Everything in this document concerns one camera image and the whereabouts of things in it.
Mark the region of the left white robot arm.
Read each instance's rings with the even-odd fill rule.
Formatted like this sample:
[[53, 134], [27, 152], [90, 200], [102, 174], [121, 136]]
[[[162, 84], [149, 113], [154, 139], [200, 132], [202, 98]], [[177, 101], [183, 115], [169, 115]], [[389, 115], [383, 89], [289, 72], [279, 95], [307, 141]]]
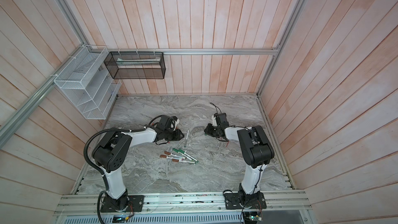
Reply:
[[155, 143], [180, 141], [184, 134], [177, 128], [176, 116], [159, 115], [140, 129], [104, 129], [86, 142], [84, 157], [91, 167], [100, 172], [105, 184], [106, 197], [111, 199], [118, 209], [127, 205], [128, 192], [124, 185], [121, 167], [131, 147]]

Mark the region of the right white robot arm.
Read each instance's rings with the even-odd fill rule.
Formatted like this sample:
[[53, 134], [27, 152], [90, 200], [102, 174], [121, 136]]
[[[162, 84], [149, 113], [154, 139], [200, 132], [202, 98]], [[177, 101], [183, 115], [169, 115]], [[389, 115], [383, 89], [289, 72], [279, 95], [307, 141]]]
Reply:
[[270, 161], [275, 157], [272, 147], [262, 126], [238, 127], [227, 121], [226, 113], [215, 113], [204, 132], [222, 141], [238, 141], [241, 154], [246, 163], [244, 179], [238, 193], [226, 193], [226, 208], [237, 209], [259, 203], [263, 206], [263, 194], [260, 181]]

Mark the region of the lower brown marker pen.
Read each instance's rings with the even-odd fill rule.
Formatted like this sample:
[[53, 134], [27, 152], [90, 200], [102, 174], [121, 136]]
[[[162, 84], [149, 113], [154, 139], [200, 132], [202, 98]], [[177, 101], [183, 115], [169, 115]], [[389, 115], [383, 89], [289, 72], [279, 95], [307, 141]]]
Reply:
[[193, 161], [186, 161], [186, 160], [178, 160], [178, 159], [172, 159], [173, 162], [179, 162], [179, 163], [189, 163], [189, 164], [196, 164]]

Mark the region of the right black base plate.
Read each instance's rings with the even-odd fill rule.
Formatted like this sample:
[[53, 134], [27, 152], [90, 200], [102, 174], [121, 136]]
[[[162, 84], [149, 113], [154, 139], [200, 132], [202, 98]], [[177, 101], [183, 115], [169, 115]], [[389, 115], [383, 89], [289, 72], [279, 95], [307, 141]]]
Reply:
[[223, 193], [224, 202], [226, 209], [266, 209], [266, 201], [262, 192], [256, 194], [247, 195], [243, 191], [233, 193], [232, 191], [226, 190]]

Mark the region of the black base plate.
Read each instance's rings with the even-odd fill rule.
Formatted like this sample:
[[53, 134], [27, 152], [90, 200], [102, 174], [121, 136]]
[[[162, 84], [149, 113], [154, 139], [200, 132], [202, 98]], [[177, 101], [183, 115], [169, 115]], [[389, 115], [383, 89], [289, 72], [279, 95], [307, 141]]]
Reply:
[[144, 199], [144, 195], [125, 195], [116, 200], [105, 194], [99, 210], [101, 213], [141, 212]]
[[232, 191], [226, 190], [223, 193], [224, 202], [226, 209], [266, 209], [266, 201], [262, 192], [256, 194], [247, 195], [243, 191], [233, 193]]

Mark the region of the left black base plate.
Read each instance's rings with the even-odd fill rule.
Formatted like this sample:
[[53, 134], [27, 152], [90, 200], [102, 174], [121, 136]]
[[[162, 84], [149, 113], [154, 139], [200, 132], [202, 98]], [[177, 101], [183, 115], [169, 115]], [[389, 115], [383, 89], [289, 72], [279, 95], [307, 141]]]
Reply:
[[144, 195], [125, 195], [116, 200], [105, 194], [99, 210], [101, 213], [141, 212], [144, 199]]

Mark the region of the horizontal aluminium wall rail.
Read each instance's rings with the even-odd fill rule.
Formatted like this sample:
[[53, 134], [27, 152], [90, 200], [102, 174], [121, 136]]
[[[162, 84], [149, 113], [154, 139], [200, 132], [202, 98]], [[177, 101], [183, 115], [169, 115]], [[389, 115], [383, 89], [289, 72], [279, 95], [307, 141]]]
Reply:
[[90, 46], [92, 52], [100, 52], [103, 48], [109, 52], [161, 52], [164, 55], [276, 55], [276, 48], [141, 48], [141, 49], [112, 49], [105, 46]]

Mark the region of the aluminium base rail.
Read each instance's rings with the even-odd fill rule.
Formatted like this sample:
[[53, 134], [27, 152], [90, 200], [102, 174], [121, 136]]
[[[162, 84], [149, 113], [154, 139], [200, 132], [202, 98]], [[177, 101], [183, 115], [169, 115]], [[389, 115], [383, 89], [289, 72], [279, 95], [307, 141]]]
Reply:
[[99, 213], [96, 195], [63, 196], [53, 224], [243, 224], [317, 223], [303, 190], [265, 191], [239, 204], [230, 191], [143, 194], [124, 212]]

